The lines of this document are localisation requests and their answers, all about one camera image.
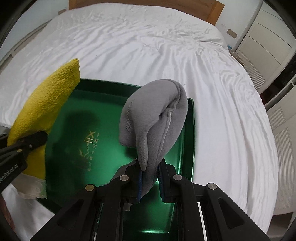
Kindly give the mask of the grey fleece cloth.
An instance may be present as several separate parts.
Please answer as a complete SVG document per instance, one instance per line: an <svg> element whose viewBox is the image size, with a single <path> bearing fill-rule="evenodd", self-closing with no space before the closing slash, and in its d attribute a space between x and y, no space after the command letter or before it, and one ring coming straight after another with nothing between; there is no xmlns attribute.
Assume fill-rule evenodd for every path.
<svg viewBox="0 0 296 241"><path fill-rule="evenodd" d="M142 195L157 179L157 167L177 141L188 112L184 87L174 80L152 81L133 93L120 116L119 142L135 148L143 172Z"/></svg>

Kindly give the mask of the green tray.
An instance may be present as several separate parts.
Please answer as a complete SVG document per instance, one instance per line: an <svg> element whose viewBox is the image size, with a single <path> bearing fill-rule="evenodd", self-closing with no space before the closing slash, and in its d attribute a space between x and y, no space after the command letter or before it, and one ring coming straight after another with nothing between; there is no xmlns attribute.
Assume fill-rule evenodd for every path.
<svg viewBox="0 0 296 241"><path fill-rule="evenodd" d="M119 167L137 157L134 148L119 143L119 120L127 99L138 86L82 79L63 105L45 149L46 199L38 201L53 213L87 184L109 183ZM165 155L178 174L192 178L195 154L194 102L188 98L186 122L178 140ZM124 214L124 231L169 233L174 204L162 202L158 181L140 204Z"/></svg>

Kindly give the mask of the yellow knitted cloth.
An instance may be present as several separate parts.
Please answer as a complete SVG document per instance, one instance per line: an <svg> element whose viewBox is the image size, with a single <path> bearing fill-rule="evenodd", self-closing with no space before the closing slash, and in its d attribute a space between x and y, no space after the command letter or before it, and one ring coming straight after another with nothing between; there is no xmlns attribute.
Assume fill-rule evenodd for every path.
<svg viewBox="0 0 296 241"><path fill-rule="evenodd" d="M79 60L73 59L47 77L30 95L8 136L8 145L38 131L50 133L59 112L80 82Z"/></svg>

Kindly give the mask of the white wardrobe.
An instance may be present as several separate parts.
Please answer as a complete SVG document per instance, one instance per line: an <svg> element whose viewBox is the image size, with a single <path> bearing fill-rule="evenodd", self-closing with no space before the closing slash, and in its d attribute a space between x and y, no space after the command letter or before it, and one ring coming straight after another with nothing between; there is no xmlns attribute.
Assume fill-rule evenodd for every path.
<svg viewBox="0 0 296 241"><path fill-rule="evenodd" d="M274 214L295 211L295 73L284 73L295 57L295 37L280 15L263 2L235 52L260 94L278 153Z"/></svg>

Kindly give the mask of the white plastic wrapper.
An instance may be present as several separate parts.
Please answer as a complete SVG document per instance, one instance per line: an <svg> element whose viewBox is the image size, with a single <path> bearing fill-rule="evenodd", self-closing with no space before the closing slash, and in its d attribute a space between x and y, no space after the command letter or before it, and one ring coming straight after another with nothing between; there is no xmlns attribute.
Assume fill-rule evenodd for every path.
<svg viewBox="0 0 296 241"><path fill-rule="evenodd" d="M46 181L43 179L20 173L11 183L24 199L47 198Z"/></svg>

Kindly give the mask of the white bed sheet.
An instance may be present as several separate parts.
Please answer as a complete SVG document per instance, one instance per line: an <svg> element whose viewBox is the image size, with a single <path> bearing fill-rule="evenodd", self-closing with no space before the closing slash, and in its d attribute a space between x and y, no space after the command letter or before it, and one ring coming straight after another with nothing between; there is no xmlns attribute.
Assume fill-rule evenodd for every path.
<svg viewBox="0 0 296 241"><path fill-rule="evenodd" d="M82 78L145 85L172 79L195 108L193 180L216 183L266 232L278 192L278 154L250 77L213 25L174 9L95 4L53 20L1 73L1 123L77 58Z"/></svg>

